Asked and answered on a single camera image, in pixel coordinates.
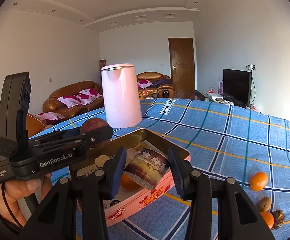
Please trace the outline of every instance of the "blue plaid bedsheet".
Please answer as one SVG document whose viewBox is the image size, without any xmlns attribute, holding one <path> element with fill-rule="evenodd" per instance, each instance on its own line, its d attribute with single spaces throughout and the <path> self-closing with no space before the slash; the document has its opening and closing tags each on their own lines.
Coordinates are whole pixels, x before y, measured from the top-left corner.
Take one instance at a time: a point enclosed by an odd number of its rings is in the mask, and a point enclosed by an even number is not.
<svg viewBox="0 0 290 240">
<path fill-rule="evenodd" d="M 166 101 L 142 101 L 142 122 L 134 127 L 114 128 L 113 138 L 147 128 L 187 148 L 194 168 L 209 177 L 234 177 L 255 204 L 269 196 L 270 211 L 282 209 L 285 213 L 285 224 L 272 233 L 277 240 L 286 240 L 290 236 L 290 122 L 236 106 L 187 99 L 176 99 L 168 114 L 162 114 Z M 79 127 L 92 117 L 106 119 L 104 109 L 74 117 L 38 135 Z M 248 181 L 259 171 L 266 172 L 269 181 L 264 190 L 255 192 Z M 52 181 L 67 175 L 67 168 L 53 172 Z M 146 208 L 109 227 L 109 236 L 112 240 L 183 240 L 189 212 L 190 203 L 181 201 L 172 188 Z M 217 239 L 216 199 L 212 214 L 211 239 Z M 82 238 L 81 221 L 78 213 L 78 240 Z"/>
</svg>

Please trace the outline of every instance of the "wall socket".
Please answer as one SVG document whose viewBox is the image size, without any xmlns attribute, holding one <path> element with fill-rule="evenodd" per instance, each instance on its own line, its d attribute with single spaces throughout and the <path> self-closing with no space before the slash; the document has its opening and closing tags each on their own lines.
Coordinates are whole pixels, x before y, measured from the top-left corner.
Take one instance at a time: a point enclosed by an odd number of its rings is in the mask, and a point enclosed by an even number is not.
<svg viewBox="0 0 290 240">
<path fill-rule="evenodd" d="M 254 64 L 248 65 L 248 70 L 250 70 L 250 71 L 256 70 L 256 65 L 254 65 Z"/>
</svg>

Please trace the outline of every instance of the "wooden door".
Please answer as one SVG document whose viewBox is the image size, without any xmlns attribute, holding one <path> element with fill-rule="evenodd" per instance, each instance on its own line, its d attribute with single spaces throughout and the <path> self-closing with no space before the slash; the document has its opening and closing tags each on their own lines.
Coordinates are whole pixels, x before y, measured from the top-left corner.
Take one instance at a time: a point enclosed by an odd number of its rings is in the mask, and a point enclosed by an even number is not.
<svg viewBox="0 0 290 240">
<path fill-rule="evenodd" d="M 192 38 L 168 38 L 171 79 L 175 93 L 195 91 L 194 47 Z"/>
</svg>

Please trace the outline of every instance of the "tv screen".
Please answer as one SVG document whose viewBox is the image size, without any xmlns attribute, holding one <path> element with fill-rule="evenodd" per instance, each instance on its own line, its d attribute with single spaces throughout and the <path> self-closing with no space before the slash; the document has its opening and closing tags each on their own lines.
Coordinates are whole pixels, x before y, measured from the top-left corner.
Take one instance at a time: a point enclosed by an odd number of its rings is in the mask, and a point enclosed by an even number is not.
<svg viewBox="0 0 290 240">
<path fill-rule="evenodd" d="M 250 93 L 251 72 L 223 69 L 223 96 L 232 96 L 249 106 Z"/>
</svg>

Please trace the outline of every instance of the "pink tin box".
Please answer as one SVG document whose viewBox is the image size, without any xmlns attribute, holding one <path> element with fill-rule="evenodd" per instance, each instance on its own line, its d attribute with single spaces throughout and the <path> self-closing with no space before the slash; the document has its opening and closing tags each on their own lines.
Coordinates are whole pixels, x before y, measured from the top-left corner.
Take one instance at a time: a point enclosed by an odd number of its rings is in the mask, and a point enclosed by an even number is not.
<svg viewBox="0 0 290 240">
<path fill-rule="evenodd" d="M 138 150 L 138 148 L 142 148 L 144 145 L 166 155 L 169 147 L 175 146 L 182 159 L 190 161 L 190 152 L 188 150 L 155 134 L 154 132 L 142 128 L 111 140 L 108 145 L 101 149 L 91 149 L 88 151 L 87 159 L 85 161 L 74 164 L 69 168 L 70 174 L 75 177 L 90 174 L 96 168 L 95 159 L 97 157 L 100 155 L 108 155 L 111 157 L 116 153 L 116 150 L 120 146 L 124 146 L 127 150 L 131 148 Z M 115 201 L 104 201 L 107 226 L 114 225 L 135 214 L 153 201 L 157 200 L 173 186 L 174 181 L 170 169 L 167 170 L 158 185 L 152 191 L 143 187 L 134 190 L 127 190 L 120 186 Z"/>
</svg>

